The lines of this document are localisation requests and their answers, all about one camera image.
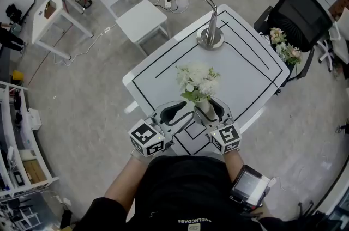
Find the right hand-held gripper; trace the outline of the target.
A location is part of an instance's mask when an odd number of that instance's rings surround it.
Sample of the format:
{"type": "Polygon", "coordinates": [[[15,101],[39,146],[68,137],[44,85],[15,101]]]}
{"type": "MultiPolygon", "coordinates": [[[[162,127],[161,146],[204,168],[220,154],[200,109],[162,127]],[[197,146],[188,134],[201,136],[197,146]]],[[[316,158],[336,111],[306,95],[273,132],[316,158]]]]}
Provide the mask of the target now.
{"type": "Polygon", "coordinates": [[[203,111],[198,106],[194,107],[195,122],[210,129],[219,121],[216,128],[208,132],[209,140],[221,154],[239,151],[242,135],[238,124],[233,121],[229,106],[215,97],[211,97],[210,104],[212,107],[209,107],[208,111],[203,111]]]}

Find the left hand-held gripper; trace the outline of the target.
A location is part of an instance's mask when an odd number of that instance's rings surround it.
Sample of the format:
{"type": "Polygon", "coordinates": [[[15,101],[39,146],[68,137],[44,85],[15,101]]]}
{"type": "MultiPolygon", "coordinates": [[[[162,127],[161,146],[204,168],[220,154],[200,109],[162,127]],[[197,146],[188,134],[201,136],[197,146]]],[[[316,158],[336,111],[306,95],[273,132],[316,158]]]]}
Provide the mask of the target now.
{"type": "Polygon", "coordinates": [[[194,112],[181,113],[186,101],[170,101],[158,106],[145,120],[140,119],[129,131],[131,143],[144,157],[169,149],[173,136],[183,131],[193,120],[194,112]]]}

